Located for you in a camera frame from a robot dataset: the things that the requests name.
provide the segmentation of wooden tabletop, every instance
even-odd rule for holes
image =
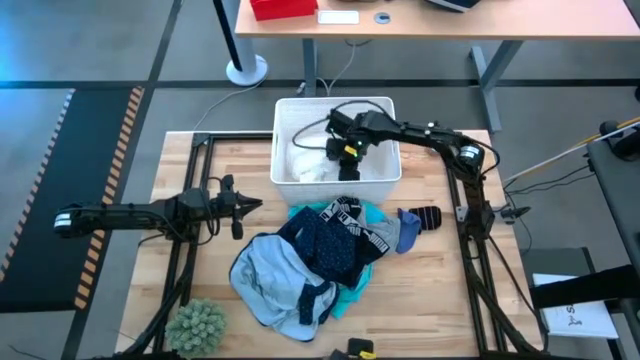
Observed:
[[[433,39],[637,39],[640,29],[624,0],[482,0],[454,13],[423,0],[350,3],[318,0],[320,10],[358,10],[357,25],[319,25],[316,16],[256,21],[242,0],[236,33],[251,37]],[[389,24],[375,22],[386,12]]]
[[[486,131],[465,133],[490,142]],[[152,200],[182,191],[192,134],[167,133]],[[336,348],[346,350],[350,337],[373,340],[376,353],[384,357],[477,355],[460,245],[442,161],[418,146],[403,144],[400,148],[403,176],[381,209],[387,215],[395,216],[399,207],[436,205],[442,209],[442,226],[435,231],[423,232],[410,252],[376,261],[372,282],[360,302],[351,306],[343,319],[330,317],[319,328],[315,340],[302,343],[262,327],[229,285],[231,264],[247,242],[257,233],[275,232],[286,222],[288,207],[269,180],[271,144],[268,141],[216,143],[210,175],[233,174],[238,191],[264,200],[262,207],[245,218],[242,240],[232,239],[230,221],[224,219],[220,235],[198,250],[192,297],[210,298],[221,304],[229,319],[228,332],[217,356],[327,356]],[[493,158],[488,156],[485,166],[490,163]],[[196,173],[195,179],[199,178],[200,174]],[[216,188],[212,187],[210,191],[216,194],[217,184],[213,185]],[[485,192],[492,204],[504,203],[497,171],[488,174]],[[511,226],[496,222],[492,235],[520,285],[526,289]],[[206,236],[208,233],[203,230],[201,237]],[[124,335],[118,339],[117,351],[129,346],[132,341],[127,336],[137,337],[157,311],[170,249],[169,241],[157,239],[148,241],[138,250],[120,328]],[[540,348],[540,334],[534,317],[519,298],[490,246],[488,252],[500,306],[518,330]],[[486,309],[483,315],[488,342],[493,346]]]

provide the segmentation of white paper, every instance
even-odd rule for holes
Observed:
[[[576,276],[533,274],[535,285],[573,279]],[[549,335],[617,339],[611,315],[604,301],[542,309]]]
[[[357,25],[360,23],[360,13],[357,11],[318,11],[318,24],[323,25]]]

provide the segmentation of clothing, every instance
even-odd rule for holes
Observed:
[[[305,207],[278,231],[278,235],[293,245],[312,272],[325,280],[353,288],[358,284],[364,266],[382,257],[389,245],[360,226],[349,214],[360,215],[359,207],[342,198],[331,203],[320,215]]]
[[[369,224],[367,228],[378,234],[391,248],[390,251],[384,254],[385,256],[396,253],[396,248],[400,242],[400,219],[385,217],[381,222]]]
[[[301,341],[313,339],[339,294],[335,283],[311,272],[291,244],[273,234],[251,240],[231,266],[229,282],[262,325]]]
[[[385,219],[385,214],[384,212],[382,212],[382,210],[378,209],[375,205],[373,205],[370,202],[367,201],[361,201],[362,205],[363,205],[363,213],[364,213],[364,221],[361,221],[361,218],[363,217],[362,215],[358,216],[356,218],[356,220],[358,220],[358,222],[363,225],[363,226],[368,226],[371,224],[375,224],[378,222],[381,222]],[[309,204],[309,205],[299,205],[299,206],[294,206],[291,209],[289,209],[289,219],[291,219],[292,217],[294,217],[300,210],[304,209],[305,206],[310,207],[311,209],[313,209],[315,212],[320,213],[322,212],[322,210],[324,210],[327,206],[329,206],[329,202],[317,202],[317,203],[313,203],[313,204]]]
[[[400,219],[400,240],[396,247],[398,254],[404,254],[411,250],[416,238],[420,233],[420,218],[408,211],[398,209],[398,218]]]
[[[364,293],[372,277],[373,264],[369,264],[362,270],[360,281],[358,281],[358,285],[354,289],[340,285],[340,295],[338,296],[336,306],[331,310],[331,315],[336,319],[341,319],[352,303],[360,301],[360,297],[362,297],[362,293]]]
[[[442,211],[437,206],[412,208],[409,212],[420,218],[422,230],[435,230],[442,224]]]
[[[326,133],[298,137],[296,142],[303,146],[322,147],[327,145]],[[293,143],[287,145],[287,167],[291,177],[302,183],[337,181],[340,165],[327,158],[324,151],[304,149]]]

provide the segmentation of red box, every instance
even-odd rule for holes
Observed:
[[[316,0],[251,0],[256,20],[281,19],[313,15],[318,8]]]

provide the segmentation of sock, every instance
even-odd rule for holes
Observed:
[[[416,242],[420,233],[420,218],[402,209],[398,209],[398,218],[400,219],[400,240],[396,246],[396,252],[404,254],[411,250]]]
[[[437,206],[413,208],[409,212],[420,218],[422,230],[435,230],[442,224],[442,212]]]

